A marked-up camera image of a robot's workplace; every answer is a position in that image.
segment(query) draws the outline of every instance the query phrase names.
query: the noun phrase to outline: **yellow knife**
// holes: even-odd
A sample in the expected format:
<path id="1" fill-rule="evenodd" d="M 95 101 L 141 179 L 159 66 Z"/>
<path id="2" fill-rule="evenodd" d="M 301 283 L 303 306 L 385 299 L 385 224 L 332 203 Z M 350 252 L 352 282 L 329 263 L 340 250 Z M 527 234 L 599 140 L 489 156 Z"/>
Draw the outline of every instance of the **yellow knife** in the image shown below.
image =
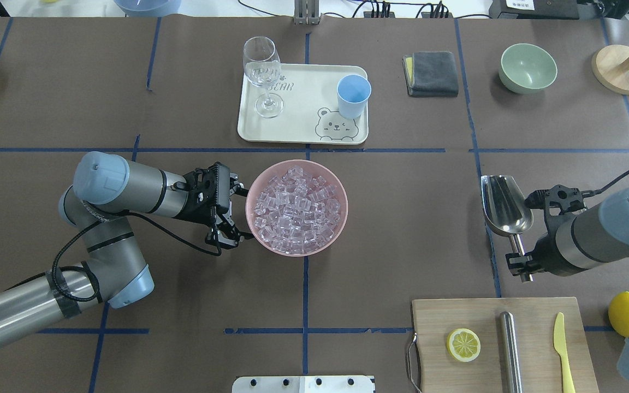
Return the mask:
<path id="1" fill-rule="evenodd" d="M 572 371 L 569 370 L 569 358 L 567 358 L 567 341 L 565 339 L 565 315 L 557 313 L 555 318 L 555 330 L 552 335 L 552 344 L 555 351 L 560 354 L 562 360 L 562 393 L 575 393 Z"/>

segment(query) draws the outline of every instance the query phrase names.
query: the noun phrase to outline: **brown table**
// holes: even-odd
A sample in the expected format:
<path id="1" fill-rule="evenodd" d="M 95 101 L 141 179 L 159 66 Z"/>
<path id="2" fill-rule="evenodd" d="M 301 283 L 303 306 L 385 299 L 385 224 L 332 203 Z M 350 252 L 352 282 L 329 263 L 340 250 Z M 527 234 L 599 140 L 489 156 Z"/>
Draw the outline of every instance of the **brown table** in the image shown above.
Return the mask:
<path id="1" fill-rule="evenodd" d="M 253 35 L 272 37 L 283 62 L 364 67 L 367 141 L 240 139 L 240 48 Z M 557 61 L 544 93 L 519 96 L 499 82 L 502 50 L 516 42 Z M 0 291 L 49 269 L 75 234 L 57 199 L 90 150 L 178 174 L 219 160 L 246 186 L 275 162 L 309 158 L 349 196 L 342 235 L 307 259 L 255 241 L 215 259 L 132 221 L 154 293 L 3 348 L 0 391 L 213 392 L 237 376 L 362 373 L 377 391 L 411 392 L 410 301 L 494 296 L 576 296 L 601 391 L 629 391 L 615 369 L 622 338 L 606 316 L 629 290 L 629 261 L 522 284 L 503 261 L 507 240 L 487 236 L 478 187 L 480 174 L 510 174 L 526 193 L 596 189 L 629 169 L 629 98 L 590 69 L 606 42 L 629 45 L 629 22 L 0 18 Z M 402 55 L 419 50 L 456 55 L 457 98 L 407 96 Z M 627 186 L 629 177 L 617 188 Z M 191 239 L 205 234 L 159 221 Z M 543 232 L 537 219 L 526 248 Z M 75 246 L 63 263 L 85 257 Z"/>

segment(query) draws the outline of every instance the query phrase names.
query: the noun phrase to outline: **yellow lemon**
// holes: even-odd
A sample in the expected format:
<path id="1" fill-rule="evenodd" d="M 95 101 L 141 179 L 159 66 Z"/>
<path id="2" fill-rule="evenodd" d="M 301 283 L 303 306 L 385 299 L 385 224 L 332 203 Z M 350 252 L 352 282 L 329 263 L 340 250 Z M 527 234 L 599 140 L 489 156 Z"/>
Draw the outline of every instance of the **yellow lemon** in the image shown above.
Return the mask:
<path id="1" fill-rule="evenodd" d="M 629 292 L 617 294 L 608 306 L 611 326 L 623 337 L 629 336 Z"/>
<path id="2" fill-rule="evenodd" d="M 472 361 L 479 356 L 479 337 L 469 329 L 455 329 L 446 341 L 448 353 L 459 361 Z"/>

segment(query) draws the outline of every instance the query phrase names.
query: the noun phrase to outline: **cutting board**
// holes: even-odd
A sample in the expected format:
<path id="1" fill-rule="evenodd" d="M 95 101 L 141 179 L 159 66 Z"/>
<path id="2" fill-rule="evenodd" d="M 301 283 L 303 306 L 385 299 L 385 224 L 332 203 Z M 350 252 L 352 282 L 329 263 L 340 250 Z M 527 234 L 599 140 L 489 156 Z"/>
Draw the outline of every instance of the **cutting board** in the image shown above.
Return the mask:
<path id="1" fill-rule="evenodd" d="M 573 297 L 502 299 L 419 299 L 412 301 L 424 393 L 507 390 L 499 314 L 509 311 L 516 321 L 519 366 L 524 391 L 560 393 L 560 357 L 552 346 L 558 312 L 565 315 L 567 353 L 578 393 L 598 393 L 594 366 Z M 474 361 L 454 360 L 446 350 L 448 334 L 468 328 L 479 336 L 482 350 Z"/>

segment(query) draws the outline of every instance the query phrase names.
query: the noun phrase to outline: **folded cloth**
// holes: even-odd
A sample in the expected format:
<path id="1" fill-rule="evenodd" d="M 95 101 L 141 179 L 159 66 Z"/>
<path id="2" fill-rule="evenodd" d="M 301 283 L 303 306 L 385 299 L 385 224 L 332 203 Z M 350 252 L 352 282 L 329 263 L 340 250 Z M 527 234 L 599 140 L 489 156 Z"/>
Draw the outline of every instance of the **folded cloth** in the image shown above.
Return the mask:
<path id="1" fill-rule="evenodd" d="M 404 56 L 407 92 L 412 97 L 457 97 L 458 70 L 451 52 Z"/>

